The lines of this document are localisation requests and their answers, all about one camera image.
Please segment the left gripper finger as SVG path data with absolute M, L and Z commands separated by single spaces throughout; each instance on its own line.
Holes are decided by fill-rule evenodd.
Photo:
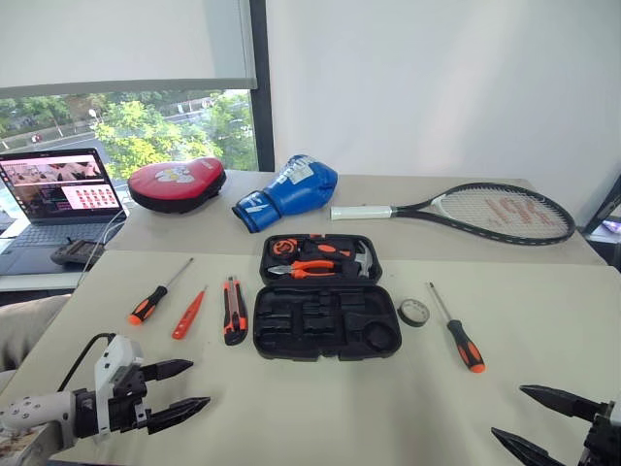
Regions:
M 210 397 L 190 397 L 171 404 L 167 409 L 150 414 L 147 433 L 155 434 L 200 413 L 211 402 Z
M 190 360 L 176 358 L 142 366 L 140 372 L 146 382 L 162 381 L 180 374 L 193 365 Z

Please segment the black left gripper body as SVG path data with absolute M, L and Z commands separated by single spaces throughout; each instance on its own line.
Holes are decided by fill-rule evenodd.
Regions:
M 113 396 L 108 400 L 112 432 L 126 432 L 147 426 L 149 414 L 143 400 L 147 396 L 149 376 L 148 366 L 120 368 L 113 375 Z

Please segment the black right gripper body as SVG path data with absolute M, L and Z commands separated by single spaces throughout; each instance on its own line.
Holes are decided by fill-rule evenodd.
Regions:
M 610 401 L 604 415 L 593 420 L 584 441 L 579 465 L 620 465 L 620 410 Z

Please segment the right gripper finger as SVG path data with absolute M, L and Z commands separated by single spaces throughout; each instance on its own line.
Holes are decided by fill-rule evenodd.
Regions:
M 604 415 L 608 408 L 607 403 L 597 403 L 558 388 L 538 384 L 522 384 L 519 386 L 519 390 L 544 407 L 568 417 L 594 420 L 596 416 Z
M 492 435 L 526 466 L 563 466 L 563 463 L 552 458 L 549 453 L 518 435 L 506 432 L 505 430 L 492 427 Z

